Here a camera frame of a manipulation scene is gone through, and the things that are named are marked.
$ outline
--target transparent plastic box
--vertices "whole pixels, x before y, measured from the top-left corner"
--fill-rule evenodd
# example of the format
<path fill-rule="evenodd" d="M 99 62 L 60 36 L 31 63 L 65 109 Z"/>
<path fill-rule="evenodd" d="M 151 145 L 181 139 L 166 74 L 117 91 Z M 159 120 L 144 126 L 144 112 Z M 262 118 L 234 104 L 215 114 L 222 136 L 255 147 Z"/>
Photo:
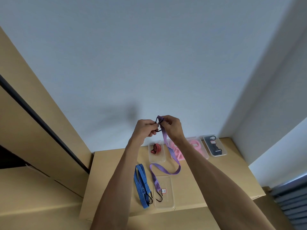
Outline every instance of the transparent plastic box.
<path fill-rule="evenodd" d="M 212 156 L 223 156 L 227 154 L 222 142 L 216 135 L 204 135 L 203 139 Z"/>
<path fill-rule="evenodd" d="M 155 143 L 158 143 L 161 145 L 161 151 L 157 152 L 156 154 L 153 154 L 151 151 L 153 149 L 153 145 Z M 148 144 L 148 155 L 149 155 L 149 162 L 150 163 L 161 163 L 166 161 L 165 157 L 165 151 L 164 151 L 164 141 L 163 140 L 158 140 L 154 141 Z"/>
<path fill-rule="evenodd" d="M 158 209 L 165 209 L 165 208 L 174 208 L 175 207 L 175 199 L 174 199 L 174 192 L 173 192 L 173 185 L 170 176 L 157 176 L 157 180 L 159 185 L 162 189 L 162 202 L 158 202 L 157 200 L 161 200 L 160 195 L 157 193 L 156 190 L 153 191 L 154 199 L 153 203 L 154 206 Z"/>
<path fill-rule="evenodd" d="M 193 145 L 193 147 L 206 159 L 209 159 L 209 154 L 205 148 L 205 146 L 203 145 L 201 139 L 199 137 L 189 137 L 189 138 L 186 138 L 188 140 L 188 142 Z M 177 145 L 175 145 L 173 143 L 173 141 L 171 139 L 168 139 L 168 144 L 169 144 L 169 147 L 171 149 L 174 150 L 174 153 L 177 157 L 177 159 L 179 161 L 182 161 L 182 160 L 185 160 L 185 158 L 183 157 L 181 151 L 179 150 L 179 148 L 177 147 Z"/>

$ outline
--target purple strap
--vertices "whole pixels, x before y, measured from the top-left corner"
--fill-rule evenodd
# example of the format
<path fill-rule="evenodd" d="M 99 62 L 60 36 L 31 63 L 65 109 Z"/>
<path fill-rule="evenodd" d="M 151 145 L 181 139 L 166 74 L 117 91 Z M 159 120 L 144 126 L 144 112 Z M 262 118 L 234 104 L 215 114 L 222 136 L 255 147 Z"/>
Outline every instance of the purple strap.
<path fill-rule="evenodd" d="M 158 115 L 158 120 L 159 120 L 159 123 L 161 123 L 164 119 Z M 157 164 L 157 163 L 152 163 L 149 165 L 149 168 L 150 168 L 150 172 L 151 172 L 151 176 L 153 178 L 153 181 L 154 181 L 154 184 L 155 184 L 155 187 L 156 187 L 156 190 L 157 192 L 159 192 L 161 190 L 161 187 L 159 185 L 159 182 L 155 176 L 155 174 L 153 173 L 152 171 L 152 166 L 156 166 L 159 170 L 161 170 L 163 173 L 166 173 L 166 174 L 170 174 L 170 175 L 174 175 L 174 174 L 178 174 L 181 170 L 181 166 L 180 166 L 180 162 L 178 161 L 177 157 L 175 156 L 175 153 L 174 153 L 174 150 L 171 149 L 169 147 L 169 144 L 167 143 L 167 133 L 166 133 L 166 130 L 165 128 L 160 124 L 160 127 L 161 127 L 161 130 L 162 130 L 162 135 L 163 135 L 163 139 L 164 139 L 164 143 L 166 144 L 167 148 L 169 149 L 169 153 L 171 154 L 172 158 L 177 162 L 177 164 L 179 165 L 178 169 L 176 170 L 176 172 L 174 173 L 170 173 L 168 172 L 163 166 Z"/>

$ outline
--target blue striped strap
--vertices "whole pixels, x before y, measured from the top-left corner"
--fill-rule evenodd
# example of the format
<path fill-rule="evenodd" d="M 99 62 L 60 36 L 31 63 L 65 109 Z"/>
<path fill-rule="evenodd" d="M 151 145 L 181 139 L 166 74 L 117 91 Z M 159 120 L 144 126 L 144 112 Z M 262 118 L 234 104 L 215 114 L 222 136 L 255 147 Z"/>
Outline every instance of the blue striped strap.
<path fill-rule="evenodd" d="M 148 208 L 149 205 L 153 203 L 153 199 L 151 191 L 147 184 L 145 169 L 142 164 L 139 164 L 135 167 L 134 182 L 143 208 Z"/>

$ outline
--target white wall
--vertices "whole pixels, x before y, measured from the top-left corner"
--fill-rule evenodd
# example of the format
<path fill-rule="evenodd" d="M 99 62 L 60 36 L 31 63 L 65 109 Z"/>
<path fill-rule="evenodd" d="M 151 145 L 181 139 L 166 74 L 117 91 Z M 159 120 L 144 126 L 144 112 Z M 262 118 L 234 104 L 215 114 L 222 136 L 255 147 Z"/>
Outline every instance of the white wall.
<path fill-rule="evenodd" d="M 248 164 L 253 163 L 307 117 L 306 98 L 307 31 L 233 135 L 234 142 Z M 293 142 L 288 137 L 285 140 L 288 144 Z"/>
<path fill-rule="evenodd" d="M 220 132 L 291 2 L 1 0 L 0 25 L 97 151 L 157 115 Z"/>
<path fill-rule="evenodd" d="M 249 165 L 261 186 L 275 187 L 307 172 L 307 118 Z"/>

